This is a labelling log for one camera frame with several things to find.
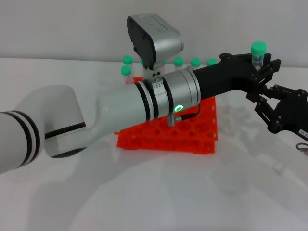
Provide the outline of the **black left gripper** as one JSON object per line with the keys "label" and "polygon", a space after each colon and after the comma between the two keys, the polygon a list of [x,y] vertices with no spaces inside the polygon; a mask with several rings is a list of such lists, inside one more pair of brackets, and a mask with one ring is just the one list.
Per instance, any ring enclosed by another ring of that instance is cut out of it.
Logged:
{"label": "black left gripper", "polygon": [[263,62],[251,64],[252,55],[222,53],[220,62],[193,71],[199,86],[201,99],[207,99],[232,90],[252,93],[257,84],[266,84],[280,70],[281,60],[271,61],[271,53],[265,53]]}

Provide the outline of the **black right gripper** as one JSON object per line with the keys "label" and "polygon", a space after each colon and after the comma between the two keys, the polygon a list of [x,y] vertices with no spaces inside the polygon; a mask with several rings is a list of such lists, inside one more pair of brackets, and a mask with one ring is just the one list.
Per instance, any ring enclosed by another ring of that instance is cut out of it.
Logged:
{"label": "black right gripper", "polygon": [[248,93],[246,98],[256,103],[255,112],[266,123],[268,131],[277,134],[290,131],[304,140],[308,139],[308,93],[275,84],[263,87],[263,94],[278,99],[275,109],[267,99],[256,93]]}

